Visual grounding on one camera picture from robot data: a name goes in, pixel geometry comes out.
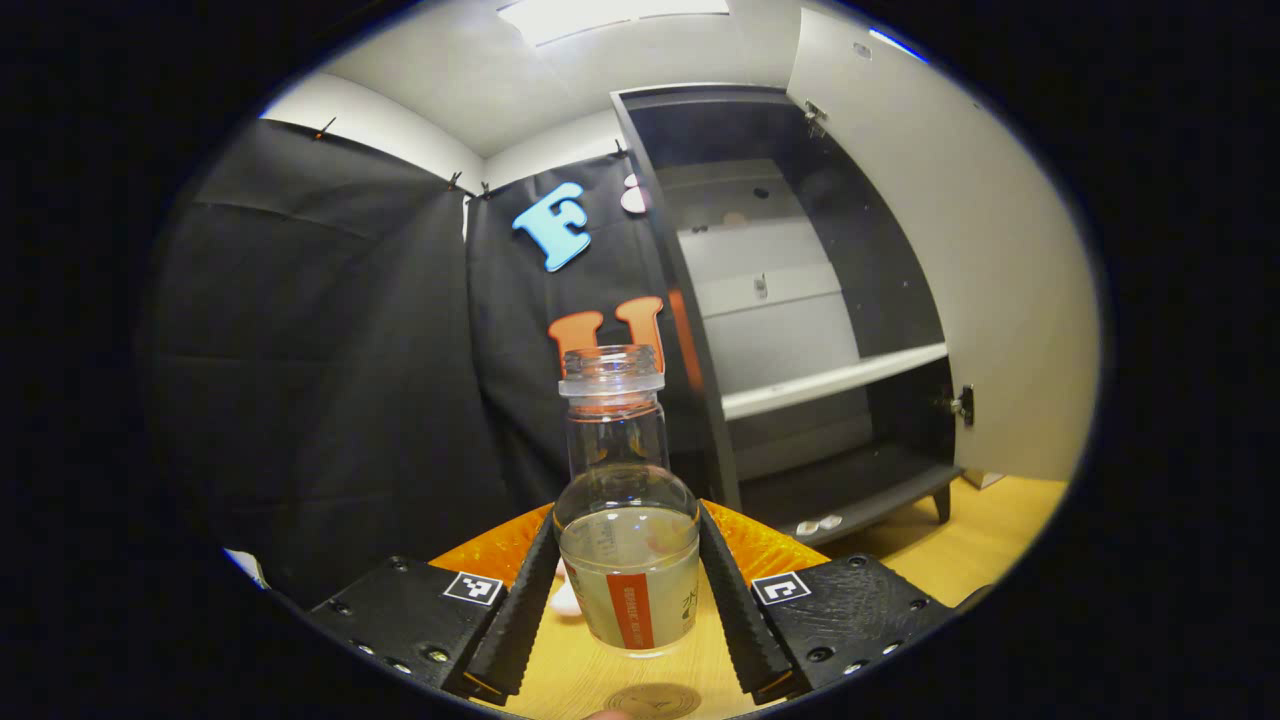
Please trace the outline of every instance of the cabinet shelf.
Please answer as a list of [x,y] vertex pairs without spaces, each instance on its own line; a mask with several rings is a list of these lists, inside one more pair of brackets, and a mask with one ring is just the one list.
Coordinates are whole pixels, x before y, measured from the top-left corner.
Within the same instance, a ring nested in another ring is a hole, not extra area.
[[724,419],[736,420],[870,384],[946,356],[945,342],[888,352],[835,370],[730,393],[721,398],[721,405]]

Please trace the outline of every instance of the ceiling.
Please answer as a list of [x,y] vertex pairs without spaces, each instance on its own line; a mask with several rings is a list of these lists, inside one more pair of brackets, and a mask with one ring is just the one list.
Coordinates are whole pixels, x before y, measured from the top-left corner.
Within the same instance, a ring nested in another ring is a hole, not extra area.
[[786,86],[801,0],[728,0],[728,15],[662,17],[532,47],[497,9],[424,3],[321,68],[436,124],[481,158],[611,108],[609,92],[677,82]]

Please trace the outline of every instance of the ceiling light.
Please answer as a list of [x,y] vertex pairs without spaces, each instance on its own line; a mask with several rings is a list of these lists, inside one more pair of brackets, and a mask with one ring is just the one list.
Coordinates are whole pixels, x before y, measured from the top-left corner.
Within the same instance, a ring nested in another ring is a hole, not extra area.
[[870,29],[870,35],[876,40],[879,40],[881,42],[887,42],[888,45],[892,45],[893,47],[897,47],[899,50],[901,50],[902,53],[906,53],[908,55],[915,58],[916,60],[928,64],[928,60],[925,60],[924,58],[922,58],[920,55],[918,55],[915,53],[915,50],[911,50],[906,45],[902,45],[901,42],[893,40],[892,37],[890,37],[887,35],[884,35],[883,32],[881,32],[881,31],[878,31],[876,28],[872,28]]
[[658,15],[728,14],[726,0],[521,0],[498,10],[530,45]]

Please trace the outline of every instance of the orange label stripe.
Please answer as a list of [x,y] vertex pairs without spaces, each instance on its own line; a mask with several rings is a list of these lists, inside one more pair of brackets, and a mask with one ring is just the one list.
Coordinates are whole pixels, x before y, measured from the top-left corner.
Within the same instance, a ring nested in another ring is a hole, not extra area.
[[649,650],[653,644],[653,619],[649,616],[649,584],[644,574],[607,575],[613,616],[622,630],[627,650]]

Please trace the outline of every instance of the cabinet door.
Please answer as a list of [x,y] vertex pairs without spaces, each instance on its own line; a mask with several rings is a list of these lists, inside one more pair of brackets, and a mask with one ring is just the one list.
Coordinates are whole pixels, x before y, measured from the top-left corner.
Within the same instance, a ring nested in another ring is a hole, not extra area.
[[1036,158],[977,97],[869,31],[803,9],[787,95],[826,113],[817,122],[919,259],[952,382],[974,387],[975,423],[956,419],[955,464],[1068,479],[1102,365],[1080,229]]

